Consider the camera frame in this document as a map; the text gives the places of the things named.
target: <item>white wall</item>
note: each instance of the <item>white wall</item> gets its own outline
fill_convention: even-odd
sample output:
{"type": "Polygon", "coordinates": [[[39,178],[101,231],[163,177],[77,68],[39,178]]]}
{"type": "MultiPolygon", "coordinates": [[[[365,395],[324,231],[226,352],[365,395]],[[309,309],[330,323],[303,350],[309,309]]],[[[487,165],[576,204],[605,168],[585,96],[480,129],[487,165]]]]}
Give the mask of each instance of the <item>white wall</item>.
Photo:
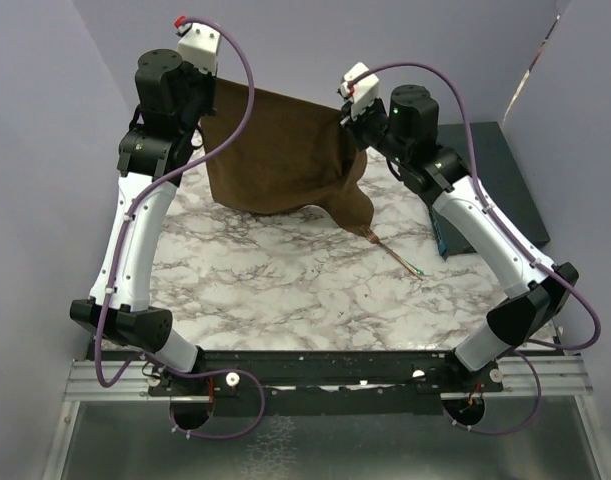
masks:
{"type": "MultiPolygon", "coordinates": [[[[550,254],[580,271],[604,333],[583,354],[611,438],[611,0],[573,0],[505,125],[552,236],[550,254]]],[[[566,339],[591,335],[570,301],[566,339]]]]}
{"type": "Polygon", "coordinates": [[[0,479],[38,479],[129,112],[69,0],[0,0],[0,479]]]}
{"type": "MultiPolygon", "coordinates": [[[[557,10],[557,0],[73,1],[131,106],[138,57],[174,48],[173,22],[185,14],[228,29],[260,88],[340,107],[336,89],[357,61],[415,60],[453,78],[475,121],[502,119],[557,10]]],[[[229,48],[220,75],[245,78],[229,48]]],[[[399,70],[381,79],[386,100],[396,85],[421,83],[438,99],[441,121],[459,121],[451,94],[430,74],[399,70]]]]}

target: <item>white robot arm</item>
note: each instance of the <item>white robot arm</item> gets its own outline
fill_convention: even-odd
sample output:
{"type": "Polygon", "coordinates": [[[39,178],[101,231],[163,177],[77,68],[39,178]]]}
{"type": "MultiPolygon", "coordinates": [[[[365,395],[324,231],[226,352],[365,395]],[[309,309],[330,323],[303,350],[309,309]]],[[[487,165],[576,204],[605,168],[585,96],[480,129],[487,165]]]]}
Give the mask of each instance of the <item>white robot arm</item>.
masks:
{"type": "MultiPolygon", "coordinates": [[[[181,20],[176,23],[181,37],[177,51],[153,50],[138,62],[140,104],[119,148],[119,194],[107,251],[89,298],[74,301],[70,309],[72,319],[91,331],[98,325],[119,232],[132,201],[155,179],[189,161],[200,117],[213,114],[221,36],[206,25],[181,26],[181,20]]],[[[200,349],[173,329],[171,312],[150,307],[149,293],[163,220],[179,183],[180,178],[159,185],[133,212],[113,292],[109,292],[105,336],[144,350],[176,370],[190,372],[200,349]]]]}
{"type": "Polygon", "coordinates": [[[467,165],[450,148],[436,143],[438,104],[418,85],[397,87],[389,114],[378,94],[378,78],[371,74],[356,82],[368,68],[356,64],[345,76],[339,94],[346,100],[341,124],[359,148],[372,147],[383,154],[392,173],[429,208],[452,223],[489,264],[507,300],[487,315],[487,322],[453,352],[452,361],[464,375],[477,372],[511,348],[522,345],[567,300],[567,291],[535,268],[490,218],[490,208],[508,226],[520,244],[569,284],[578,272],[569,263],[556,265],[539,251],[494,205],[481,186],[489,205],[484,207],[474,189],[467,165]]]}

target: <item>marble surface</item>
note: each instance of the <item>marble surface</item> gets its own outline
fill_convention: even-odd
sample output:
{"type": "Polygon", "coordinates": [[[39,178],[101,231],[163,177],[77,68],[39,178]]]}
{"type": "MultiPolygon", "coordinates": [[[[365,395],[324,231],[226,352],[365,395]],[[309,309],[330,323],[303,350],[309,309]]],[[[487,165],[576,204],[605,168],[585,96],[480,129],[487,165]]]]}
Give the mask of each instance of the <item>marble surface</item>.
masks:
{"type": "Polygon", "coordinates": [[[438,255],[425,206],[373,151],[360,185],[374,231],[423,282],[316,207],[268,217],[216,204],[201,166],[183,177],[164,223],[152,305],[206,349],[456,346],[504,298],[494,275],[478,255],[438,255]]]}

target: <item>cable clip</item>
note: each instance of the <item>cable clip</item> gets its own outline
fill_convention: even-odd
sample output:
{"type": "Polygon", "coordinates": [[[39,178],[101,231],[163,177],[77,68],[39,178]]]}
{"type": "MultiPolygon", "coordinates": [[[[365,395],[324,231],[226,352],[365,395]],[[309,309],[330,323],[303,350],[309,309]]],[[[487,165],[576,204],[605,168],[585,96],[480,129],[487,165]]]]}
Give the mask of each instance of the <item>cable clip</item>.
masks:
{"type": "Polygon", "coordinates": [[[493,203],[490,203],[489,205],[487,205],[486,207],[483,207],[483,213],[487,213],[489,212],[492,208],[495,208],[496,205],[494,205],[493,203]]]}

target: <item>brown cloth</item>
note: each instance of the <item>brown cloth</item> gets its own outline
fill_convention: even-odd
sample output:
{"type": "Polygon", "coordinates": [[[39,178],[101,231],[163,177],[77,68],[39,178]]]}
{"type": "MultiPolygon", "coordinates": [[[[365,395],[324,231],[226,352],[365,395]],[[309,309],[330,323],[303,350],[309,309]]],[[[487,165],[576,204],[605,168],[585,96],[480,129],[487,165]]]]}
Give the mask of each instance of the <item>brown cloth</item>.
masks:
{"type": "MultiPolygon", "coordinates": [[[[246,104],[246,85],[217,80],[217,114],[201,122],[206,152],[234,131],[246,104]]],[[[207,163],[214,201],[259,214],[318,205],[340,227],[363,236],[374,216],[371,200],[356,184],[367,157],[339,121],[338,110],[256,89],[247,128],[207,163]]]]}

